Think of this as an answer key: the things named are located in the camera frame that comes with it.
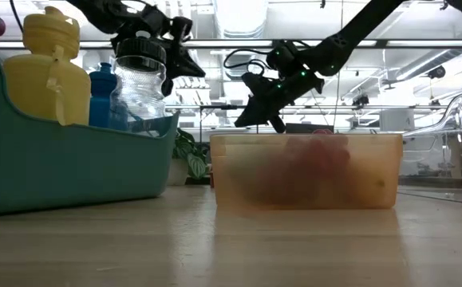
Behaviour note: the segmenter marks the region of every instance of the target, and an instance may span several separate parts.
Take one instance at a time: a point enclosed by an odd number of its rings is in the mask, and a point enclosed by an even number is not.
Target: yellow water bottle
[[[90,78],[70,60],[80,50],[80,26],[54,7],[23,24],[29,55],[4,61],[10,99],[24,113],[62,125],[89,124]]]

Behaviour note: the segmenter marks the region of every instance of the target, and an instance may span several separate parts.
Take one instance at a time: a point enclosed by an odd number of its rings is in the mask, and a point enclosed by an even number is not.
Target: potted plant
[[[188,175],[193,179],[202,179],[206,174],[205,154],[195,145],[192,134],[178,128],[167,185],[184,185]]]

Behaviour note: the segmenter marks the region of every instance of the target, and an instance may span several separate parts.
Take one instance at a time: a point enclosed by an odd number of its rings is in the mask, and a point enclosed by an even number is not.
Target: translucent orange container
[[[218,135],[211,161],[219,208],[389,209],[401,135]]]

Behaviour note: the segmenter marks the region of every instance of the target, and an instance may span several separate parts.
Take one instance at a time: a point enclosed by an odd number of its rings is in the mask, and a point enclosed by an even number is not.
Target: clear water bottle
[[[119,81],[110,95],[110,128],[142,132],[145,120],[165,116],[161,85],[166,53],[147,38],[123,40],[116,49],[114,73]]]

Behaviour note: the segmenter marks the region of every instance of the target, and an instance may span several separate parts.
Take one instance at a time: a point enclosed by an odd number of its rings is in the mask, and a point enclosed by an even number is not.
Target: ceiling
[[[366,0],[327,0],[326,7],[320,8],[320,1],[310,0],[156,0],[146,1],[157,4],[170,17],[181,15],[190,17],[194,26],[193,38],[228,39],[323,39],[338,32],[343,25],[354,17],[368,2]],[[63,13],[76,18],[81,23],[82,41],[107,41],[112,35],[103,34],[87,22],[85,16],[65,1],[21,1],[15,0],[21,21],[27,14],[41,13],[45,6],[56,6]],[[129,3],[139,9],[140,3]],[[394,13],[379,25],[368,39],[462,39],[462,13],[452,7],[440,10],[442,1],[411,1],[403,3]],[[0,17],[7,24],[6,34],[1,41],[19,41],[21,32],[16,24],[7,0],[0,0]],[[168,97],[169,104],[246,104],[248,89],[240,81],[231,81],[229,71],[222,69],[222,60],[230,50],[221,49],[215,44],[212,49],[196,49],[193,56],[203,67],[205,79],[179,79],[176,83],[176,95]],[[326,79],[322,95],[308,92],[296,101],[298,105],[351,104],[354,97],[366,93],[371,104],[426,105],[433,95],[447,104],[456,92],[462,89],[462,49],[456,47],[457,57],[450,59],[448,49],[357,49],[338,77]],[[1,57],[18,53],[27,53],[23,49],[0,51]],[[446,56],[445,61],[439,55]],[[81,51],[75,63],[87,71],[97,68],[100,61],[110,61],[113,52],[109,49],[91,49]],[[240,55],[235,59],[250,59],[251,55]],[[397,71],[407,66],[438,60],[446,68],[443,79],[429,80],[422,75],[412,75],[409,81],[394,84],[395,89],[385,90],[381,80],[395,78]],[[300,121],[303,112],[291,116],[289,120]],[[209,114],[205,124],[222,126],[233,116],[225,112],[222,116]],[[338,116],[337,122],[348,124],[349,116]],[[423,126],[427,119],[419,120]],[[198,124],[200,118],[195,112],[183,120]],[[317,124],[324,124],[326,118],[310,116],[305,118]]]

